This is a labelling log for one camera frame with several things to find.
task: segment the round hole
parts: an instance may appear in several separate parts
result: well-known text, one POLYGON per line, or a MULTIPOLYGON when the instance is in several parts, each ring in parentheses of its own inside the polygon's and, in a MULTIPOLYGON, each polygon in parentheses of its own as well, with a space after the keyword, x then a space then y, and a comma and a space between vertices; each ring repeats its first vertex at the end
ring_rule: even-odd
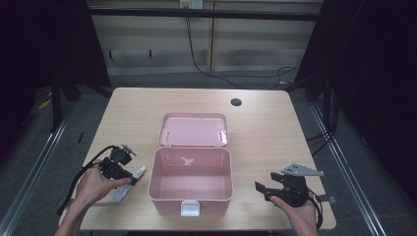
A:
POLYGON ((230 103, 232 103, 234 106, 240 106, 242 105, 242 100, 239 98, 233 98, 230 100, 230 103))

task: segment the cable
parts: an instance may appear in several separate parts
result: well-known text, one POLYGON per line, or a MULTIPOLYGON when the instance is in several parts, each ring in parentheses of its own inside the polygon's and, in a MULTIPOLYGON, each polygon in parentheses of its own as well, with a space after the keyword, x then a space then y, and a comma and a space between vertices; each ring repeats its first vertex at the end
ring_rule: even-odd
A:
POLYGON ((325 138, 326 142, 322 144, 316 151, 312 153, 312 156, 316 155, 320 150, 322 150, 333 138, 334 134, 336 132, 337 127, 337 121, 338 121, 338 110, 339 110, 339 100, 337 99, 337 96, 335 95, 335 92, 332 93, 332 120, 330 124, 330 128, 325 133, 316 135, 312 138, 306 139, 306 141, 309 143, 313 140, 325 138))
MULTIPOLYGON (((309 189, 309 192, 312 193, 316 197, 316 199, 318 198, 317 194, 315 192, 313 192, 311 189, 309 189)), ((311 198, 310 196, 309 196, 309 200, 313 203, 314 207, 316 208, 317 218, 318 218, 318 220, 317 220, 317 229, 320 229, 320 227, 322 227, 322 224, 323 224, 323 206, 322 206, 322 202, 318 201, 319 205, 320 205, 320 207, 319 207, 319 205, 316 203, 316 201, 313 198, 311 198)))
POLYGON ((59 207, 59 209, 56 211, 56 213, 58 215, 62 215, 62 213, 64 212, 65 207, 67 207, 68 202, 71 200, 71 197, 73 196, 74 190, 77 187, 77 183, 80 180, 80 178, 94 165, 94 162, 98 159, 99 156, 101 156, 105 151, 109 150, 109 149, 115 149, 117 148, 116 146, 109 146, 106 147, 105 149, 101 150, 95 157, 92 158, 92 160, 87 163, 76 175, 76 177, 74 177, 73 183, 71 184, 70 190, 68 191, 67 197, 65 198, 64 203, 61 205, 61 207, 59 207))
POLYGON ((284 91, 290 93, 290 92, 292 92, 292 91, 294 91, 298 88, 303 87, 307 82, 309 82, 310 80, 312 80, 312 79, 314 79, 318 76, 321 76, 321 75, 322 75, 322 73, 320 73, 320 72, 318 72, 316 74, 313 74, 313 75, 310 75, 310 76, 306 77, 304 80, 300 80, 300 81, 292 84, 291 86, 288 86, 287 88, 284 89, 284 91))
POLYGON ((192 40, 192 38, 191 38, 191 25, 190 25, 190 18, 186 18, 186 23, 187 23, 187 34, 188 34, 188 40, 189 40, 189 43, 190 43, 191 57, 193 58, 193 63, 194 63, 194 66, 196 67, 196 69, 197 69, 200 73, 202 73, 203 75, 206 75, 206 76, 208 76, 208 77, 213 77, 213 78, 221 79, 221 80, 223 80, 223 81, 225 81, 225 82, 227 82, 227 83, 229 83, 229 84, 231 84, 231 85, 233 85, 233 86, 235 86, 235 87, 237 87, 237 88, 239 88, 239 89, 248 89, 248 88, 244 88, 244 87, 242 87, 242 86, 239 86, 239 85, 237 85, 237 84, 235 84, 235 83, 233 83, 233 82, 231 82, 231 81, 229 81, 229 80, 227 80, 227 79, 225 79, 225 78, 233 78, 233 77, 243 77, 243 78, 273 78, 273 77, 278 77, 278 82, 276 83, 276 85, 274 85, 273 87, 269 88, 269 90, 271 90, 271 89, 275 89, 277 86, 279 86, 279 83, 280 83, 280 76, 285 75, 285 74, 287 74, 287 73, 291 72, 292 70, 297 69, 297 68, 299 68, 299 67, 300 67, 299 65, 298 65, 298 66, 295 66, 295 67, 281 67, 281 68, 279 68, 279 69, 276 71, 276 75, 273 75, 273 76, 247 76, 247 75, 243 75, 243 76, 216 76, 216 75, 212 75, 212 74, 209 74, 209 73, 203 72, 203 71, 199 68, 199 66, 197 65, 197 63, 196 63, 196 59, 195 59, 195 56, 194 56, 193 40, 192 40), (283 70, 283 69, 290 69, 290 70, 288 70, 288 71, 286 71, 286 72, 284 72, 284 73, 282 73, 282 74, 279 74, 279 71, 281 71, 281 70, 283 70))

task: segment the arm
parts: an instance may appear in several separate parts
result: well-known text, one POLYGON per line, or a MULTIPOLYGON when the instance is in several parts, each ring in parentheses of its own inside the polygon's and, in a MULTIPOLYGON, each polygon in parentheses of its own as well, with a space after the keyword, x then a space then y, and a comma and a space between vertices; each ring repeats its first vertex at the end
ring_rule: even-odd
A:
POLYGON ((282 209, 287 215, 291 227, 299 236, 318 236, 316 226, 316 207, 312 202, 307 201, 303 206, 292 207, 284 200, 272 196, 270 201, 282 209))
POLYGON ((127 185, 129 178, 109 180, 101 175, 97 165, 94 165, 81 178, 77 185, 77 193, 74 202, 68 208, 55 236, 78 235, 84 216, 89 207, 104 198, 110 190, 127 185))

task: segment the pink plastic box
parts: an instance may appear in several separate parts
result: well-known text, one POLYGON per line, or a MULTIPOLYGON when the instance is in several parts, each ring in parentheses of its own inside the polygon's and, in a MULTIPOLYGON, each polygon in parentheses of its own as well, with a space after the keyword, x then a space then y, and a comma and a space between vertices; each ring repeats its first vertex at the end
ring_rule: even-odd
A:
POLYGON ((227 211, 233 195, 226 117, 168 113, 153 160, 148 194, 160 213, 199 216, 227 211))

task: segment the pink lid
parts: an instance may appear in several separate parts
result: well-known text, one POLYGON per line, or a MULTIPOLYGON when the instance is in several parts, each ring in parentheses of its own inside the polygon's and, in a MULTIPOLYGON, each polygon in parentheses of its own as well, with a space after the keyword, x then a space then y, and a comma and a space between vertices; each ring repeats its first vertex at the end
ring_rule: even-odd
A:
POLYGON ((226 116, 219 113, 167 113, 159 134, 163 146, 225 147, 228 141, 226 116))

